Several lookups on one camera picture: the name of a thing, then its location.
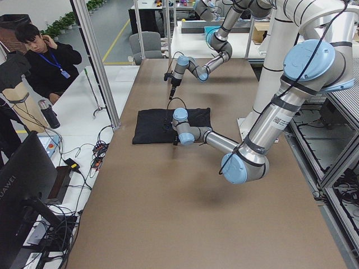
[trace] white desk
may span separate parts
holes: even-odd
[[[97,99],[99,100],[100,105],[103,106],[102,97],[97,87],[92,68],[87,67],[86,69]],[[134,83],[138,70],[139,66],[105,66],[105,71],[119,116],[122,114],[123,107],[131,91],[132,84]],[[53,110],[57,113],[57,118],[61,124],[61,126],[55,131],[61,134],[63,138],[63,152],[71,151],[72,149],[80,147],[85,143],[94,145],[97,141],[99,131],[103,127],[110,125],[110,120],[106,110],[97,112],[96,118],[93,117],[93,112],[96,108],[97,105],[91,92],[90,85],[85,72],[82,71],[53,106]],[[113,131],[111,128],[106,128],[101,133],[101,139],[106,143],[111,141],[112,136]],[[77,150],[75,150],[68,154],[64,154],[63,158],[72,158],[75,160],[80,166],[80,171],[86,177],[90,170],[90,164],[92,161],[92,149],[92,145],[85,145],[81,148],[81,152],[78,156],[76,156]],[[56,152],[53,154],[52,161],[55,166],[58,166],[59,164],[64,165],[63,161],[60,161],[58,149],[56,149]],[[88,177],[87,179],[87,184],[89,186],[93,186],[97,175],[98,172],[96,173],[94,170],[91,172],[92,178]],[[83,183],[84,179],[80,174],[74,173],[72,175],[70,185],[82,186]],[[69,210],[80,211],[84,208],[90,196],[90,191],[88,189],[83,189],[81,196],[79,196],[80,192],[81,188],[68,187],[63,203],[60,205],[61,207],[68,208],[68,210],[64,209],[65,213],[68,213]],[[55,207],[50,208],[61,214],[59,209]],[[44,268],[57,269],[60,262],[60,259],[49,262]]]
[[[172,56],[175,52],[182,52],[186,56],[194,58],[213,58],[212,54],[217,55],[217,52],[210,49],[206,44],[205,34],[182,34],[182,22],[178,22],[178,26],[173,29],[173,36],[171,42]],[[248,33],[229,34],[228,42],[233,48],[232,58],[244,58],[246,54]],[[258,45],[251,42],[249,51],[249,58],[264,59],[264,55],[258,51]]]

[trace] cardboard box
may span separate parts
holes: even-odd
[[[268,31],[269,28],[269,22],[255,22],[254,23],[254,29],[253,29],[253,35],[252,40],[254,44],[258,45],[263,42],[263,36],[265,32]]]

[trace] brown table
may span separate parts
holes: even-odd
[[[223,154],[208,145],[131,144],[138,110],[167,105],[166,69],[166,60],[142,62],[68,268],[346,268],[284,138],[268,154],[269,174],[243,185],[218,175]],[[214,130],[239,140],[236,118],[256,87],[247,61],[231,59],[205,84],[186,73],[176,96],[210,107]]]

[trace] id badge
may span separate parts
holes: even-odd
[[[70,74],[67,73],[65,70],[61,70],[61,75],[64,76],[65,78],[71,77]]]

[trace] table surface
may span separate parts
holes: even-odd
[[[99,100],[99,104],[103,106],[104,103],[93,70],[91,67],[86,67],[86,69],[96,98]],[[105,66],[118,115],[121,115],[123,111],[138,70],[139,66]],[[96,108],[97,104],[84,71],[79,74],[53,106],[53,110],[57,113],[57,118],[61,123],[61,126],[56,129],[56,132],[63,138],[62,152],[64,152],[64,154],[62,157],[63,159],[72,158],[75,160],[79,164],[80,171],[85,177],[91,170],[90,164],[93,159],[92,149],[98,140],[98,133],[103,127],[110,125],[106,110],[97,112],[96,118],[93,116],[93,112]],[[106,143],[109,143],[112,136],[112,129],[106,128],[101,133],[100,138]],[[78,151],[73,149],[81,145],[83,145],[81,151],[77,154]],[[59,164],[64,165],[60,160],[58,149],[53,154],[52,161],[55,166]],[[93,186],[97,175],[97,172],[94,170],[91,171],[90,176],[87,178],[87,184],[89,186]],[[78,173],[73,173],[70,185],[82,186],[83,183],[84,179],[82,176]],[[68,187],[63,203],[60,206],[65,213],[75,209],[76,211],[80,211],[84,208],[90,194],[91,192],[87,189],[81,191],[79,187]],[[51,209],[61,215],[58,208],[52,206]],[[58,253],[51,253],[50,255],[56,256],[57,254]],[[58,259],[49,262],[45,265],[44,269],[57,269],[60,262],[61,260]]]
[[[142,62],[68,267],[346,268],[284,138],[268,154],[269,174],[243,185],[218,175],[223,154],[208,145],[132,145],[137,112],[167,106],[167,64]],[[248,62],[231,59],[205,84],[186,73],[176,96],[210,107],[214,130],[239,140],[236,119],[256,87]]]
[[[182,22],[177,22],[177,27],[173,29],[173,36],[171,42],[172,55],[175,52],[182,52],[186,56],[194,58],[212,58],[212,54],[217,55],[217,52],[210,49],[206,43],[205,34],[182,34]],[[244,58],[246,54],[247,42],[249,33],[231,33],[228,35],[228,42],[233,49],[232,58]],[[259,45],[255,45],[251,41],[249,58],[264,59],[265,54],[261,54],[258,50]]]

